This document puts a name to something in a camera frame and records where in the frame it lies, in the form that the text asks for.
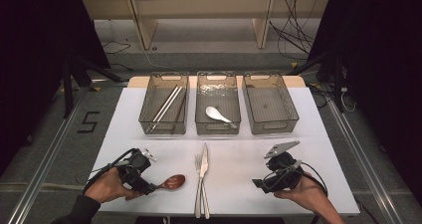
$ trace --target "fork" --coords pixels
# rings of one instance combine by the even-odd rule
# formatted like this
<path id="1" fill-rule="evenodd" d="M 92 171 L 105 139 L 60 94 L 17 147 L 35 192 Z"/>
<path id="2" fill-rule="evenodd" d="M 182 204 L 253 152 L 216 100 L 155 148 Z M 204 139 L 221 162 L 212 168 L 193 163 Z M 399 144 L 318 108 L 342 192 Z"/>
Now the fork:
<path id="1" fill-rule="evenodd" d="M 199 174 L 201 171 L 201 164 L 202 164 L 202 157 L 201 155 L 195 155 L 195 165 L 196 165 L 196 172 Z M 208 209 L 208 201 L 207 201 L 207 195 L 205 193 L 205 186 L 204 182 L 202 182 L 202 202 L 204 205 L 204 212 L 205 212 L 205 218 L 210 218 L 210 211 Z"/>

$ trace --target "white table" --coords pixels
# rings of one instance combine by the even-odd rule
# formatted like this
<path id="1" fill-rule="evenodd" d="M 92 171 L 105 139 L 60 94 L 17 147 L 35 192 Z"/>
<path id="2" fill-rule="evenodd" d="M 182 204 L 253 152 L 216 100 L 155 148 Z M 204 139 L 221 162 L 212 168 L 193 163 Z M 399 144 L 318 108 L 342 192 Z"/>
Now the white table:
<path id="1" fill-rule="evenodd" d="M 252 182 L 252 179 L 262 179 L 270 173 L 265 165 L 268 159 L 264 159 L 264 155 L 274 144 L 299 140 L 301 143 L 290 149 L 289 153 L 318 171 L 327 185 L 329 199 L 341 215 L 357 215 L 359 210 L 309 89 L 289 88 L 300 116 L 292 133 L 252 135 L 241 84 L 238 87 L 242 117 L 240 132 L 238 135 L 223 137 L 196 134 L 196 91 L 192 88 L 186 133 L 168 137 L 145 135 L 138 117 L 146 88 L 123 89 L 93 169 L 114 161 L 133 147 L 147 147 L 158 160 L 142 173 L 145 180 L 160 184 L 173 174 L 183 174 L 186 182 L 174 191 L 156 190 L 131 201 L 119 198 L 104 203 L 100 211 L 132 215 L 193 216 L 198 183 L 195 154 L 202 152 L 206 142 L 209 169 L 204 180 L 211 216 L 311 214 L 292 201 L 275 198 L 272 193 L 265 194 Z M 306 166 L 303 169 L 313 173 Z"/>

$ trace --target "hand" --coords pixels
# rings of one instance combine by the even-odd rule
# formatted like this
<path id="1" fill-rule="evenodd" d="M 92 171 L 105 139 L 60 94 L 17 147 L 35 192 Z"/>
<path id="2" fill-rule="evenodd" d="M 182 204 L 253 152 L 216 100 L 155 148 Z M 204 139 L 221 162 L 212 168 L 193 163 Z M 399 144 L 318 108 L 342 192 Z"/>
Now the hand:
<path id="1" fill-rule="evenodd" d="M 309 211 L 316 213 L 323 219 L 324 223 L 344 223 L 322 189 L 305 176 L 301 177 L 295 189 L 277 191 L 274 192 L 274 196 L 298 203 Z"/>
<path id="2" fill-rule="evenodd" d="M 114 167 L 100 176 L 99 179 L 88 188 L 85 195 L 99 203 L 104 203 L 123 196 L 126 200 L 131 200 L 140 196 L 141 193 L 124 187 L 118 176 L 118 170 Z"/>

